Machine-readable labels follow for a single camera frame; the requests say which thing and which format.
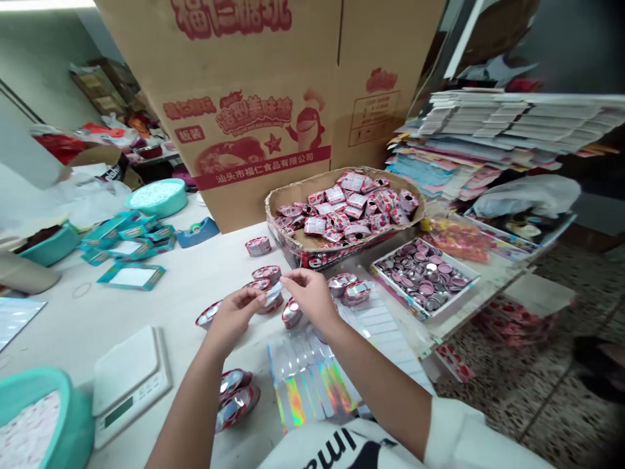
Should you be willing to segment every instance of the stack of paper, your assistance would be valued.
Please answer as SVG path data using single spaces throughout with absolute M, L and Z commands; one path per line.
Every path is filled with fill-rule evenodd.
M 432 110 L 407 122 L 389 142 L 388 170 L 428 197 L 472 200 L 502 171 L 559 169 L 558 155 L 615 150 L 593 143 L 625 122 L 625 96 L 505 93 L 462 89 L 434 93 Z
M 527 140 L 530 147 L 559 153 L 576 152 L 625 122 L 625 96 L 615 94 L 462 89 L 434 93 L 430 102 L 432 110 L 415 123 L 419 137 L 509 135 Z M 518 141 L 514 145 L 523 147 Z

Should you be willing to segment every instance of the white scale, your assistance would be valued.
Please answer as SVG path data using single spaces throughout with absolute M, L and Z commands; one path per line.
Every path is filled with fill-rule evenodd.
M 96 362 L 92 414 L 101 449 L 171 389 L 165 341 L 147 326 Z

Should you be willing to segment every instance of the plastic bag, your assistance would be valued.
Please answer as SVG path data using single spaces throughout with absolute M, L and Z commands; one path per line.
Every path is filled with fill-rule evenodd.
M 490 240 L 480 229 L 459 216 L 433 216 L 421 221 L 426 241 L 451 257 L 482 264 L 490 262 Z
M 72 225 L 82 231 L 124 210 L 131 193 L 121 181 L 103 182 L 83 173 L 72 173 L 68 180 L 44 191 L 44 196 L 69 213 Z
M 495 218 L 532 208 L 536 215 L 557 218 L 581 194 L 580 185 L 559 175 L 528 176 L 484 192 L 473 205 L 478 217 Z

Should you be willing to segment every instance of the speckled floor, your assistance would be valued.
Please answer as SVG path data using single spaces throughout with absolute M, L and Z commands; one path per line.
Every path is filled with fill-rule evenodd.
M 549 342 L 506 348 L 469 323 L 449 342 L 477 378 L 438 384 L 437 392 L 481 410 L 493 428 L 557 468 L 611 467 L 617 452 L 622 466 L 625 409 L 586 390 L 571 351 L 579 335 L 625 343 L 625 268 L 568 246 L 557 246 L 537 266 L 537 275 L 577 292 Z

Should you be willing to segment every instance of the red plastic bag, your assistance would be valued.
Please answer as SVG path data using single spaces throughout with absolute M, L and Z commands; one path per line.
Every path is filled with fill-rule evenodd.
M 85 142 L 67 135 L 45 134 L 33 138 L 64 165 L 68 165 L 81 151 L 87 149 Z

